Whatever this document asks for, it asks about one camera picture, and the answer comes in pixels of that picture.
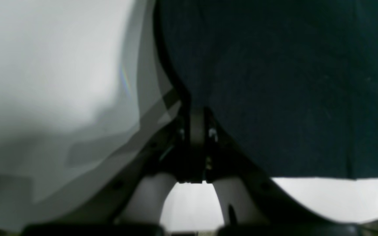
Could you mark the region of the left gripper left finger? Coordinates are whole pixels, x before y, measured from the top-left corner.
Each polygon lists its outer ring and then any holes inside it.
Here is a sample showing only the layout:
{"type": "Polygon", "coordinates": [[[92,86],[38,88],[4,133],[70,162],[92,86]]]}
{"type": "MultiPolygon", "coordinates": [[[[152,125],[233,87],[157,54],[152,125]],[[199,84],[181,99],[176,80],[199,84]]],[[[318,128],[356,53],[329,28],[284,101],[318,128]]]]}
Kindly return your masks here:
{"type": "Polygon", "coordinates": [[[182,109],[143,142],[135,160],[112,177],[80,207],[61,218],[78,231],[143,224],[160,229],[159,219],[175,183],[206,179],[206,111],[182,109]]]}

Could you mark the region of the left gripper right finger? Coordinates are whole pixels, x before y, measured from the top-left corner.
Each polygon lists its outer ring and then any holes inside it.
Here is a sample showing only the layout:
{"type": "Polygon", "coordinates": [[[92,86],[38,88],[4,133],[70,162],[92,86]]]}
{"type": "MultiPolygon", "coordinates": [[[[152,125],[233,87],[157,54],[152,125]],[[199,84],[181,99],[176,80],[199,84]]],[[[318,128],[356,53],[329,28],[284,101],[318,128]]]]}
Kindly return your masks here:
{"type": "Polygon", "coordinates": [[[205,178],[224,217],[219,236],[337,236],[339,225],[307,210],[238,147],[204,109],[205,178]]]}

